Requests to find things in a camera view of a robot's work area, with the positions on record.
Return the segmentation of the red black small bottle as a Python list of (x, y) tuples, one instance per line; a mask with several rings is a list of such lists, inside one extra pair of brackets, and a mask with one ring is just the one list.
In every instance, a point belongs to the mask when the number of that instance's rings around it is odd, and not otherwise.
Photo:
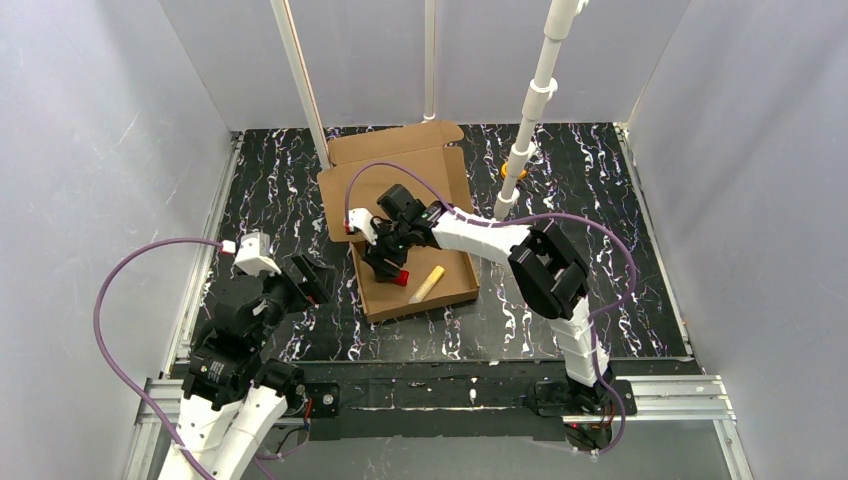
[(409, 280), (409, 272), (404, 269), (400, 269), (395, 277), (393, 277), (390, 282), (394, 285), (406, 287)]

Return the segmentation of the cream cylindrical stick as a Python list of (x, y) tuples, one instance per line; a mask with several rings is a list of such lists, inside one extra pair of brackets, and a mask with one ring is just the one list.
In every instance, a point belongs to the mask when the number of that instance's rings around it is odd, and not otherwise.
[(409, 304), (421, 303), (444, 276), (445, 269), (437, 265), (409, 298)]

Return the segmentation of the brown cardboard box sheet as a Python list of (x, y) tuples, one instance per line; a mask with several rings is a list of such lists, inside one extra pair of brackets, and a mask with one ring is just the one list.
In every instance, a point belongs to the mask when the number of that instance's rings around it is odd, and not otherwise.
[(329, 238), (350, 246), (368, 322), (477, 299), (470, 255), (429, 247), (413, 230), (439, 197), (471, 211), (463, 137), (434, 121), (329, 141), (331, 165), (317, 176)]

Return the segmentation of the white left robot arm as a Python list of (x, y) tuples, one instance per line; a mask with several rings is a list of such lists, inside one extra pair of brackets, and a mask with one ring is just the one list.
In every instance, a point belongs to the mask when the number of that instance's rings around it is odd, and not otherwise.
[(237, 307), (222, 304), (192, 348), (182, 383), (177, 438), (162, 479), (238, 479), (274, 422), (302, 400), (302, 369), (261, 352), (285, 316), (331, 299), (336, 271), (308, 254), (291, 258), (295, 277), (266, 254), (236, 255), (234, 266), (260, 290)]

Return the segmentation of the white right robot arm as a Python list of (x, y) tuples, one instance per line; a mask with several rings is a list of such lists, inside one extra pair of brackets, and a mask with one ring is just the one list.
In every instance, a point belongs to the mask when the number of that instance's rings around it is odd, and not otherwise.
[(604, 382), (609, 357), (592, 334), (589, 269), (551, 220), (503, 225), (450, 203), (425, 205), (402, 185), (377, 200), (382, 215), (366, 208), (346, 213), (347, 233), (360, 233), (363, 259), (379, 283), (403, 286), (414, 247), (464, 252), (508, 267), (526, 306), (549, 320), (564, 355), (566, 375), (587, 387)]

